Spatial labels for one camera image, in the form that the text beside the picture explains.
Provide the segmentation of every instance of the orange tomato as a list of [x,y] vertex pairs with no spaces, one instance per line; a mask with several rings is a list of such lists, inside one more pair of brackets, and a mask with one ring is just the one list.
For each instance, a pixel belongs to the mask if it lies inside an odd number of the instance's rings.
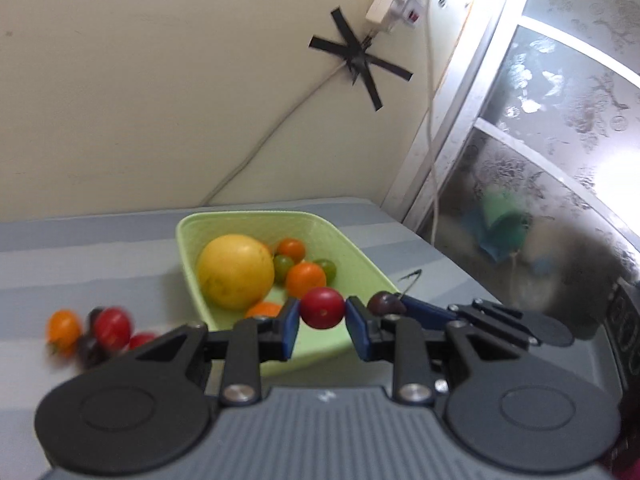
[[269,301],[261,301],[260,303],[256,303],[249,310],[247,310],[244,313],[244,317],[253,317],[253,316],[277,317],[281,309],[282,309],[282,306],[277,303],[270,303]]
[[319,265],[302,262],[289,269],[285,288],[290,296],[300,299],[316,286],[326,286],[326,275]]
[[305,245],[295,238],[285,238],[278,244],[276,254],[284,254],[297,264],[300,263],[306,254]]
[[69,357],[76,351],[76,343],[82,335],[82,323],[75,312],[59,310],[47,323],[47,345],[52,354]]

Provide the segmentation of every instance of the green tomato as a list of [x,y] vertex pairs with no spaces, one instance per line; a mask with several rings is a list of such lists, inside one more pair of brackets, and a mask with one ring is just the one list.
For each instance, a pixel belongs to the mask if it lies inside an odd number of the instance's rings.
[[335,275],[338,272],[337,267],[331,260],[325,260],[322,258],[321,260],[316,260],[314,263],[321,267],[324,270],[324,275],[326,276],[326,284],[329,285],[334,279]]
[[292,258],[285,256],[284,254],[276,254],[273,257],[273,270],[276,272],[276,283],[278,285],[283,285],[284,280],[287,279],[287,273],[289,269],[293,267],[296,263]]

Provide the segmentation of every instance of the dark purple fruit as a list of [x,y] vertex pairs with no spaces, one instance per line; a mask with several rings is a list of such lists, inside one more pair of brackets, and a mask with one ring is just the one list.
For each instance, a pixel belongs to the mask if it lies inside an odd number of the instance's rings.
[[87,333],[89,334],[94,333],[95,320],[98,319],[98,316],[100,316],[103,310],[104,310],[103,306],[97,306],[91,312],[89,312],[89,315],[86,317]]
[[374,316],[386,316],[386,314],[404,314],[406,307],[395,294],[381,290],[376,292],[367,303],[367,308]]
[[100,346],[91,334],[82,334],[78,339],[78,359],[84,370],[90,370],[109,359],[109,353]]

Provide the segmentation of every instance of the glass panel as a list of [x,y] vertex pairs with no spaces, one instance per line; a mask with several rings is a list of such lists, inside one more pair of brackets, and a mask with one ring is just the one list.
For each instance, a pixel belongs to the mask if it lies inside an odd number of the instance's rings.
[[477,130],[440,204],[441,252],[503,303],[551,314],[578,337],[593,335],[615,280],[638,276],[640,254],[595,211]]
[[576,178],[640,234],[640,89],[519,28],[482,116]]
[[640,0],[529,0],[524,11],[640,72]]

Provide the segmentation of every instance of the striped tablecloth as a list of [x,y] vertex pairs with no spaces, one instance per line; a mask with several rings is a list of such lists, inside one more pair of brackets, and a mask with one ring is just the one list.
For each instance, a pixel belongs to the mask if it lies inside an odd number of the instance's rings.
[[[419,236],[366,200],[339,198],[221,209],[286,209],[324,217],[397,283],[423,269],[412,295],[439,306],[491,296]],[[165,330],[195,319],[175,243],[176,224],[194,210],[171,210],[0,224],[0,479],[34,480],[49,465],[33,432],[39,400],[72,377],[44,348],[44,327],[62,306],[85,315],[121,304],[136,325]],[[269,384],[388,383],[388,365],[352,352]]]

